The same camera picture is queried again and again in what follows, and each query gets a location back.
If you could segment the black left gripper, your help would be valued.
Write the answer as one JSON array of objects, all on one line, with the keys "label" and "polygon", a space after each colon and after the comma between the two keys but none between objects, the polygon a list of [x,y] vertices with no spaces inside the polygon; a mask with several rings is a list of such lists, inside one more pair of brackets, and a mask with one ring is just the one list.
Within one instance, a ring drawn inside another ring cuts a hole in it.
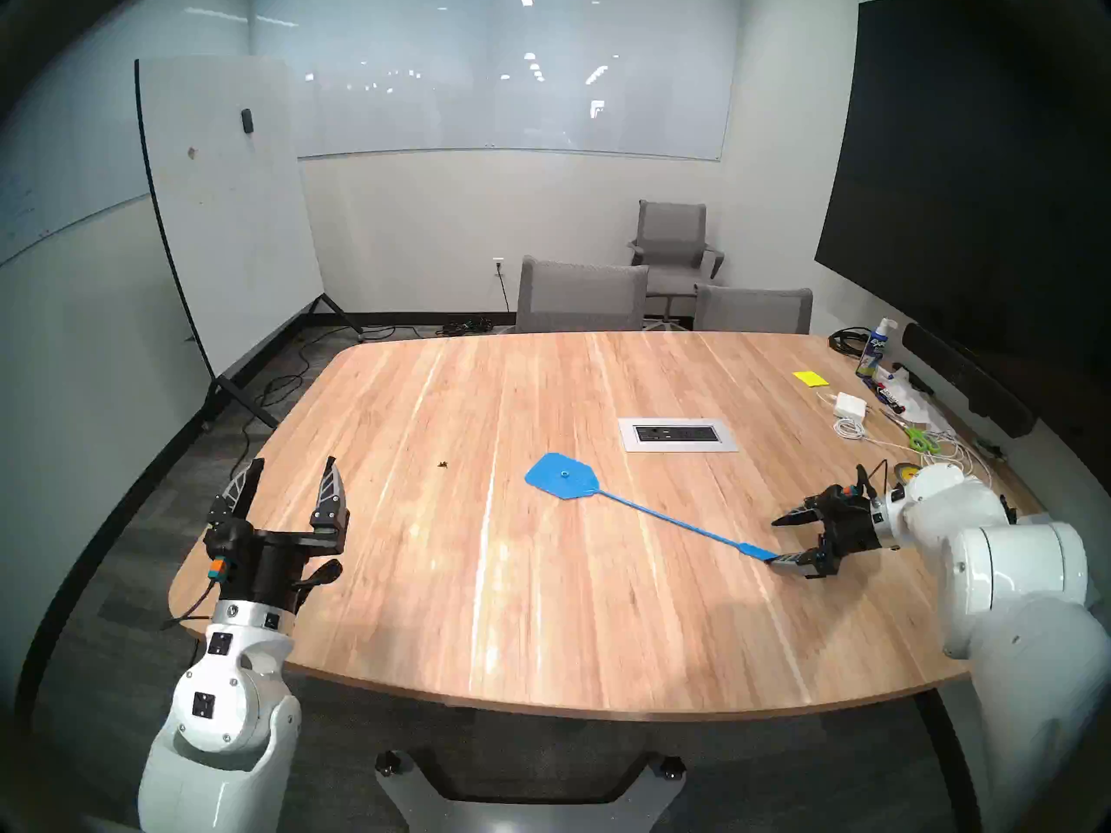
[{"label": "black left gripper", "polygon": [[336,456],[327,456],[310,532],[256,529],[247,518],[264,469],[253,459],[230,478],[212,502],[203,536],[206,552],[222,560],[219,600],[263,604],[297,613],[310,591],[342,574],[338,555],[346,549],[350,511]]}]

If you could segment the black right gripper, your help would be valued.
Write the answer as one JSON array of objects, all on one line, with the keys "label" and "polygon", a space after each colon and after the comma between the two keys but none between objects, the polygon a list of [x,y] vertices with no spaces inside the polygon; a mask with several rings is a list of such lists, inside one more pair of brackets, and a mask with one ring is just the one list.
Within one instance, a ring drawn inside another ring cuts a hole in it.
[{"label": "black right gripper", "polygon": [[880,550],[875,532],[872,502],[878,496],[870,482],[855,485],[827,486],[821,493],[807,496],[805,502],[775,518],[771,526],[805,525],[820,522],[823,526],[818,545],[797,553],[783,553],[765,559],[765,568],[794,573],[804,579],[833,578],[842,559]]}]

